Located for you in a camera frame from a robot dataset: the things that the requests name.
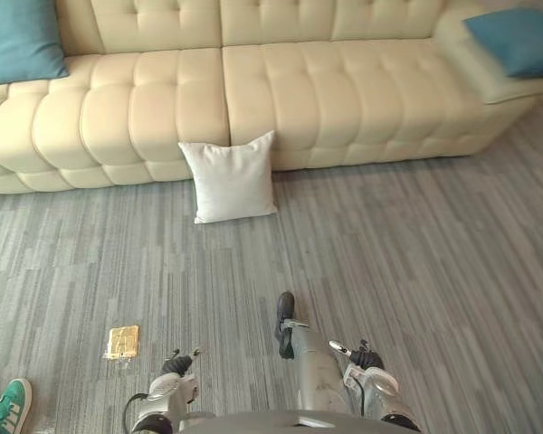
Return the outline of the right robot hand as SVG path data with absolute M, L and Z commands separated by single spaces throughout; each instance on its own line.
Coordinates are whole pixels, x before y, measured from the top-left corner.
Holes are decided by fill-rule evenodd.
M 376 367 L 378 369 L 385 369 L 385 365 L 381 356 L 373 351 L 366 339 L 360 340 L 358 349 L 352 349 L 345 347 L 343 344 L 330 340 L 329 347 L 339 354 L 345 355 L 349 361 L 361 369 L 365 370 L 370 367 Z

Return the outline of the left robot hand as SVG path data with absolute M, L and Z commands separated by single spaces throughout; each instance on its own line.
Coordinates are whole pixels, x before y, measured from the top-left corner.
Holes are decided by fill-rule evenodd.
M 202 353 L 203 351 L 200 347 L 194 348 L 189 354 L 181 354 L 177 348 L 173 351 L 171 357 L 164 361 L 161 373 L 176 373 L 180 377 L 185 377 L 194 360 Z

